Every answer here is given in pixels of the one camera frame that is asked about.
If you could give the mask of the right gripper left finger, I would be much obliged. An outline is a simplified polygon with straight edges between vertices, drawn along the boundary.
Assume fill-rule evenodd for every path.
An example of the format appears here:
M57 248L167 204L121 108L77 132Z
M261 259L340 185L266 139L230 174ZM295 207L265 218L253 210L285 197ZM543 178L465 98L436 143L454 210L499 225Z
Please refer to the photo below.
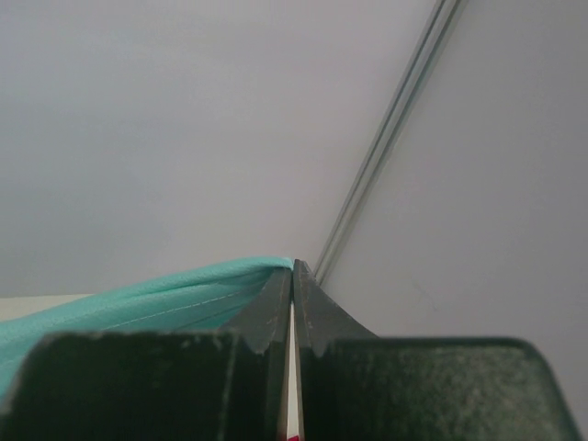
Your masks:
M283 440L292 273L217 331L60 333L1 406L4 440Z

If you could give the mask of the teal t-shirt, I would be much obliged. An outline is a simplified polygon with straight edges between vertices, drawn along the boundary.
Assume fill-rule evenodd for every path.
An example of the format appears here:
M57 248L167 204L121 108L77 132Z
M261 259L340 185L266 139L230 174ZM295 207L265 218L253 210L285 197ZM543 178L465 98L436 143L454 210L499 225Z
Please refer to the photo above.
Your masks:
M26 355L58 332L217 329L261 293L286 257L247 257L143 281L1 322L1 395Z

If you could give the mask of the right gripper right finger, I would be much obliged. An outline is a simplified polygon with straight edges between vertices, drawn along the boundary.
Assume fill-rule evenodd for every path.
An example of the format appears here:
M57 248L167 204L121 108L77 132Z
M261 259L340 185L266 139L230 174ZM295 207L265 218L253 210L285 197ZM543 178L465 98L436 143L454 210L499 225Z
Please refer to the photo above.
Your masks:
M578 440L546 359L502 337L380 337L296 261L303 440Z

